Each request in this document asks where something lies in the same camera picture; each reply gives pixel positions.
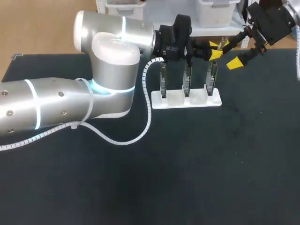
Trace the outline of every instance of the white cable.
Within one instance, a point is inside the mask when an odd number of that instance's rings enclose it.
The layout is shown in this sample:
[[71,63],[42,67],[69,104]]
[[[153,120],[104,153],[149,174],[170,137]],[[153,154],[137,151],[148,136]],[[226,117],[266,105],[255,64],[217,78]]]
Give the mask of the white cable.
[[76,81],[83,81],[86,86],[88,87],[89,89],[89,95],[90,95],[90,104],[89,104],[89,109],[88,109],[88,112],[86,113],[85,117],[83,118],[82,121],[78,122],[77,124],[73,124],[71,125],[71,129],[77,129],[77,127],[81,124],[83,124],[89,117],[90,117],[90,114],[92,113],[92,110],[93,110],[93,107],[94,107],[94,97],[93,97],[93,90],[92,88],[90,87],[90,83],[84,79],[84,78],[77,78],[75,79]]
[[296,65],[297,65],[297,78],[300,81],[300,28],[296,26],[297,33],[297,56],[296,56]]
[[[147,65],[144,68],[143,74],[142,74],[142,88],[144,91],[144,95],[145,95],[145,99],[146,99],[146,103],[147,103],[147,110],[148,110],[148,120],[147,120],[147,125],[144,129],[144,131],[135,139],[129,141],[129,142],[117,142],[112,140],[111,138],[107,137],[106,135],[104,135],[103,133],[101,133],[99,130],[97,130],[95,127],[93,127],[91,124],[85,123],[83,122],[82,124],[80,124],[81,126],[85,126],[87,128],[89,128],[90,130],[92,130],[93,132],[95,132],[97,135],[99,135],[100,137],[102,137],[103,139],[105,139],[106,141],[108,141],[109,143],[115,144],[115,145],[130,145],[133,144],[137,141],[139,141],[141,138],[143,138],[145,136],[145,134],[147,133],[147,131],[149,130],[150,127],[150,123],[151,123],[151,104],[150,104],[150,100],[149,100],[149,96],[148,96],[148,92],[147,92],[147,87],[146,87],[146,75],[148,72],[149,67],[155,63],[155,62],[164,62],[163,58],[154,58],[152,60],[150,60]],[[0,151],[5,151],[5,150],[11,150],[11,149],[15,149],[15,148],[19,148],[22,146],[25,146],[27,144],[33,143],[39,139],[42,139],[43,137],[46,137],[50,134],[53,134],[54,132],[57,132],[59,130],[62,130],[64,128],[70,127],[70,126],[76,126],[78,125],[78,121],[75,122],[70,122],[70,123],[65,123],[65,124],[61,124],[57,127],[54,127],[50,130],[47,130],[39,135],[36,135],[34,137],[28,138],[24,141],[21,142],[17,142],[17,143],[13,143],[13,144],[7,144],[7,145],[2,145],[0,146]]]

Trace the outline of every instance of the white tool holder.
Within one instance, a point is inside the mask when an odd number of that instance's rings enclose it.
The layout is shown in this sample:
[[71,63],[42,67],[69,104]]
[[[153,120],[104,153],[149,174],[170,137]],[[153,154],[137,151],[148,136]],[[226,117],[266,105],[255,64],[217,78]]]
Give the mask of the white tool holder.
[[153,109],[217,107],[222,105],[219,90],[215,88],[213,95],[208,96],[206,85],[203,89],[191,89],[190,97],[185,97],[183,88],[181,90],[168,90],[166,98],[162,98],[161,91],[153,91],[151,97]]

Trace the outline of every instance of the black mat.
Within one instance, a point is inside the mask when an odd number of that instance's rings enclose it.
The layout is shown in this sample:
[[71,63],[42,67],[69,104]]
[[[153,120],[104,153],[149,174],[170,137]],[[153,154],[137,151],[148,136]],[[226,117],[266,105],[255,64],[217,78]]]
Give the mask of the black mat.
[[[134,145],[113,146],[80,127],[0,153],[0,224],[299,225],[295,51],[269,51],[230,72],[225,63],[238,53],[219,62],[222,107],[153,111]],[[207,67],[195,60],[194,88]],[[181,87],[182,70],[168,66],[168,89]],[[159,89],[158,72],[149,70],[149,92]],[[90,79],[89,57],[17,57],[4,81],[51,76]],[[91,123],[119,141],[140,134],[147,117],[140,83],[139,76],[129,115]]]

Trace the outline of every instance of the yellow tape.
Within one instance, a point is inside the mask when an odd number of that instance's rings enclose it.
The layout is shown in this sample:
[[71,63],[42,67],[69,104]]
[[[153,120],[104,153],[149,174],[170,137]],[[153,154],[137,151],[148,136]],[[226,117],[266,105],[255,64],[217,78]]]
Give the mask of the yellow tape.
[[222,56],[222,54],[223,54],[223,51],[212,49],[210,61],[220,58]]
[[233,59],[232,61],[227,63],[227,67],[232,70],[232,69],[236,69],[239,67],[243,67],[244,65],[242,64],[242,62],[240,61],[240,59],[238,57],[236,57],[235,59]]
[[215,44],[215,43],[213,43],[213,42],[211,42],[211,41],[210,41],[210,46],[218,47],[217,44]]
[[228,45],[230,42],[228,41],[228,39],[227,39],[227,42],[226,42],[226,44],[224,45],[224,47],[226,46],[226,45]]

